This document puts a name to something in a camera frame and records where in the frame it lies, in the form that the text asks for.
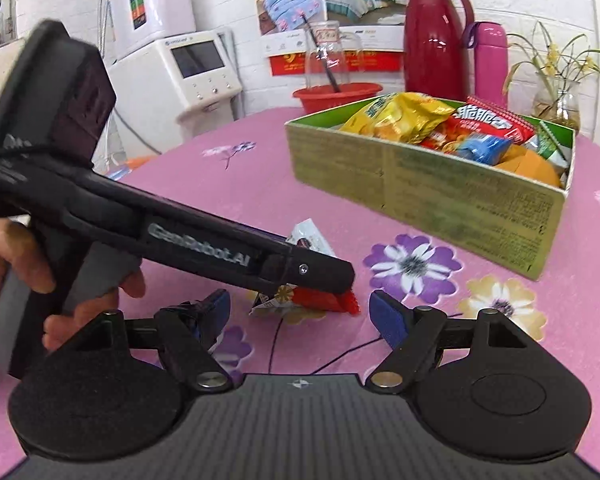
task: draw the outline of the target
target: bedding poster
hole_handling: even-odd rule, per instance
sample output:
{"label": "bedding poster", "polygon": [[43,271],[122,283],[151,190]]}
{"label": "bedding poster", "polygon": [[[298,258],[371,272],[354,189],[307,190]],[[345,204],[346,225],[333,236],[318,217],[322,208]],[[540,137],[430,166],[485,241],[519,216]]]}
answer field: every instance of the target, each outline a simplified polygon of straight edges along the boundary
{"label": "bedding poster", "polygon": [[[357,34],[365,50],[366,70],[400,70],[406,3],[407,0],[256,0],[264,55],[271,58],[274,75],[302,73],[304,67],[298,54],[306,49],[304,15],[310,23],[338,21],[343,32]],[[344,46],[353,49],[347,43]]]}

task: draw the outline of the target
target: metal screw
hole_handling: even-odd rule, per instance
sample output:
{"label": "metal screw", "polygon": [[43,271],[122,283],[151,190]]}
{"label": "metal screw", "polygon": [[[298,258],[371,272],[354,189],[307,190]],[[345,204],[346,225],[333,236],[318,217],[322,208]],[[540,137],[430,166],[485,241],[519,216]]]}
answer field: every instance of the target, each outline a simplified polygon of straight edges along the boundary
{"label": "metal screw", "polygon": [[378,372],[371,376],[371,382],[379,388],[395,388],[402,384],[402,376],[395,372]]}
{"label": "metal screw", "polygon": [[220,372],[205,372],[198,376],[198,384],[203,388],[219,388],[227,383],[226,376]]}

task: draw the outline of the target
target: glass vase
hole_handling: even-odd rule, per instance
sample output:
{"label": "glass vase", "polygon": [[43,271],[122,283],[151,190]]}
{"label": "glass vase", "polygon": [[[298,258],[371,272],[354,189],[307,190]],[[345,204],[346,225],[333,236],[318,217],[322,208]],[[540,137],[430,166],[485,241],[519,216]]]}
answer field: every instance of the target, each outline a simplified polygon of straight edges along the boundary
{"label": "glass vase", "polygon": [[580,131],[580,83],[559,76],[538,76],[533,117]]}

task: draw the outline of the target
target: display screen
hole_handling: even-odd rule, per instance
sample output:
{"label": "display screen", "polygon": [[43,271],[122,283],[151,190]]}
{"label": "display screen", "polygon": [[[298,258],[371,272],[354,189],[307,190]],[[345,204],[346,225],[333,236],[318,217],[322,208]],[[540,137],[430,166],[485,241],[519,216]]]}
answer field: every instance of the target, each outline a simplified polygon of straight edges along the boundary
{"label": "display screen", "polygon": [[209,70],[215,70],[224,66],[220,53],[213,41],[179,46],[172,48],[171,53],[178,64],[183,78],[209,72]]}
{"label": "display screen", "polygon": [[146,23],[144,0],[129,0],[131,2],[131,18],[134,20],[134,30]]}

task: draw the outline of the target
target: red banner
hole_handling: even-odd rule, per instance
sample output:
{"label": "red banner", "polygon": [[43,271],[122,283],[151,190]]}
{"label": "red banner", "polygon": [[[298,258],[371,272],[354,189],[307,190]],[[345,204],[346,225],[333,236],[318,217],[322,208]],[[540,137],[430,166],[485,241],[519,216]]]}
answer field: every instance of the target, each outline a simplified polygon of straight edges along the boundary
{"label": "red banner", "polygon": [[[360,63],[355,51],[347,50],[347,66],[350,72],[358,72]],[[296,75],[304,73],[304,53],[285,54],[269,58],[273,75]],[[401,52],[365,52],[365,72],[400,72]]]}

